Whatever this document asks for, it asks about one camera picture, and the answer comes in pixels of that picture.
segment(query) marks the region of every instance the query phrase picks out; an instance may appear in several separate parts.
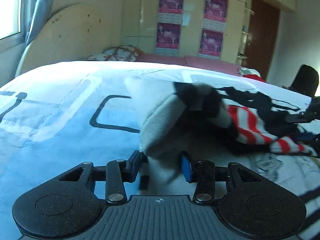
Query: wall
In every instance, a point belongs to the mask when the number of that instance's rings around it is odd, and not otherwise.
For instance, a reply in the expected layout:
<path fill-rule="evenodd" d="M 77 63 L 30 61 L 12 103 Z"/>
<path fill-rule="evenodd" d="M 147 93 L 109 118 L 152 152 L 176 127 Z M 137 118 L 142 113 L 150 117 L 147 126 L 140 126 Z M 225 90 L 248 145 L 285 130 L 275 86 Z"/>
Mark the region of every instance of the wall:
<path fill-rule="evenodd" d="M 107 20 L 107 31 L 102 33 L 106 39 L 106 47 L 119 45 L 123 0 L 53 0 L 52 14 L 78 3 L 91 4 L 100 9 Z M 0 87 L 14 78 L 23 50 L 24 44 L 20 44 L 0 53 Z"/>
<path fill-rule="evenodd" d="M 297 0 L 295 13 L 281 12 L 278 41 L 267 81 L 290 86 L 303 64 L 320 72 L 319 48 L 320 0 Z"/>

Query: chair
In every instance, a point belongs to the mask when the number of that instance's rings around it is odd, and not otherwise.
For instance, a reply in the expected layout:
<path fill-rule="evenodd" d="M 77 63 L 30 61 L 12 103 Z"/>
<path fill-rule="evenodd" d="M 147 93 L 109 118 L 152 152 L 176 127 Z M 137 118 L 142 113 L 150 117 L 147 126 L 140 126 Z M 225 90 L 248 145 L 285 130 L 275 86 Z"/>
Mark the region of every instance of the chair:
<path fill-rule="evenodd" d="M 309 97 L 314 97 L 318 85 L 318 72 L 311 66 L 302 65 L 289 89 Z"/>

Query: bed sheet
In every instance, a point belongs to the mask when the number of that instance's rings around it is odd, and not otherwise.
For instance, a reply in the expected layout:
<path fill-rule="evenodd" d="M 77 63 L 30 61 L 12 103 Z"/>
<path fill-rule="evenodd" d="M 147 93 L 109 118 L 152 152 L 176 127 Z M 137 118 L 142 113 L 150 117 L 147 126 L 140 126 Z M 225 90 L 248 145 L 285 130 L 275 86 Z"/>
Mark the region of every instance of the bed sheet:
<path fill-rule="evenodd" d="M 31 70 L 0 89 L 0 239 L 20 237 L 11 210 L 24 192 L 81 162 L 105 165 L 114 159 L 128 159 L 139 149 L 137 117 L 124 85 L 129 76 L 261 91 L 302 110 L 310 102 L 309 97 L 270 84 L 177 65 L 62 62 Z M 93 118 L 100 105 L 102 110 Z M 319 124 L 313 121 L 304 127 L 320 133 Z M 305 196 L 307 216 L 311 219 L 300 236 L 305 240 L 319 236 L 317 160 L 273 154 L 235 157 L 220 146 L 215 147 L 211 160 L 218 166 L 239 162 L 296 195 Z M 163 195 L 192 196 L 195 185 L 185 185 L 180 177 L 172 188 L 164 189 Z M 97 183 L 95 194 L 99 198 L 104 198 L 104 187 L 105 183 Z M 217 183 L 216 197 L 225 193 L 224 187 Z M 128 196 L 138 193 L 137 182 L 126 183 L 125 188 Z"/>

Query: headboard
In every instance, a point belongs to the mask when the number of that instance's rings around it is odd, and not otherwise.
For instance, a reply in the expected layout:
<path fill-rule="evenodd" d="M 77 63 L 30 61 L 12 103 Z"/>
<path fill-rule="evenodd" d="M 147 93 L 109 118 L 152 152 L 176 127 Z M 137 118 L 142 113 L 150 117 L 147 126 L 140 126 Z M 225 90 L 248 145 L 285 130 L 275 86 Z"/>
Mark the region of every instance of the headboard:
<path fill-rule="evenodd" d="M 26 47 L 15 77 L 43 65 L 84 60 L 101 53 L 107 44 L 105 28 L 100 11 L 91 5 L 78 4 L 59 11 Z"/>

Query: pink mattress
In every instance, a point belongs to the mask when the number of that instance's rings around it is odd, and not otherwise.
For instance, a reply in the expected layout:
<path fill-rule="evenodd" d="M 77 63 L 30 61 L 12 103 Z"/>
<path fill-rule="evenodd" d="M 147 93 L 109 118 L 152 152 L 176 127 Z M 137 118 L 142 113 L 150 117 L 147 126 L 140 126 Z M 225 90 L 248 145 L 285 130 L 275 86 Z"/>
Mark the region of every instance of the pink mattress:
<path fill-rule="evenodd" d="M 203 58 L 203 57 L 194 57 L 194 56 L 169 57 L 169 56 L 162 56 L 162 55 L 156 55 L 156 54 L 144 54 L 138 57 L 137 61 L 161 63 L 161 64 L 168 64 L 168 65 L 188 66 L 188 67 L 213 70 L 216 72 L 239 76 L 238 65 L 227 63 L 220 60 Z"/>

